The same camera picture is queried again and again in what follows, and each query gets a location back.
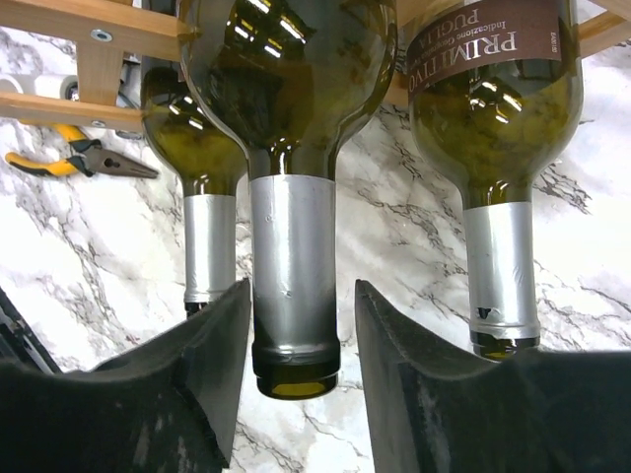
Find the green wine bottle black neck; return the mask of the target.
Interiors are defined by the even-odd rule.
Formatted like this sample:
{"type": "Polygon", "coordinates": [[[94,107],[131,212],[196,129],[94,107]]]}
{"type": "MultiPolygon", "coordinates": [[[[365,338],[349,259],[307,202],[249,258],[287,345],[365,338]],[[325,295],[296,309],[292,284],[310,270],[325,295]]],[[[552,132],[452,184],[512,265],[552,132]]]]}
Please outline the green wine bottle black neck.
{"type": "Polygon", "coordinates": [[[302,400],[340,368],[335,167],[381,104],[397,47],[391,1],[181,1],[180,64],[245,151],[259,391],[302,400]]]}

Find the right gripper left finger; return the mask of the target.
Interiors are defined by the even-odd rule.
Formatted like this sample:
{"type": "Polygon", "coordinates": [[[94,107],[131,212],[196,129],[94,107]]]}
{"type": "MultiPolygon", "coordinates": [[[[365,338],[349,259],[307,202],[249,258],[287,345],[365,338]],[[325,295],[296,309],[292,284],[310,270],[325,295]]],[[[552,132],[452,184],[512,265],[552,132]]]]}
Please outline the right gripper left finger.
{"type": "Polygon", "coordinates": [[[5,472],[219,472],[232,457],[250,284],[89,372],[1,359],[5,472]]]}

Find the green wine bottle silver neck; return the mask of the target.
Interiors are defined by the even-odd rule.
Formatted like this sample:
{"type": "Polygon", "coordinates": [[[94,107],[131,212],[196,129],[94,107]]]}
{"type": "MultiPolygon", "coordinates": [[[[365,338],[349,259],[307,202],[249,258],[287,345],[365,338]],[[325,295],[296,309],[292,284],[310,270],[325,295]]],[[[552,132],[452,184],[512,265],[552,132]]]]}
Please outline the green wine bottle silver neck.
{"type": "Polygon", "coordinates": [[[572,1],[435,1],[406,50],[420,155],[458,189],[474,352],[500,361],[540,339],[532,186],[584,101],[572,1]]]}

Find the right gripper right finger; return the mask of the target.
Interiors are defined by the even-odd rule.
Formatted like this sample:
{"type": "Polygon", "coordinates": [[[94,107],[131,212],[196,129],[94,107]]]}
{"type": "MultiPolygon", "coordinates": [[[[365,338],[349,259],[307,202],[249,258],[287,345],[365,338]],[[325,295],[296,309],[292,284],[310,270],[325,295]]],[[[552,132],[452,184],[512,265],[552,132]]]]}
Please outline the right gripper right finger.
{"type": "Polygon", "coordinates": [[[528,349],[494,363],[355,286],[379,472],[626,472],[630,356],[528,349]]]}

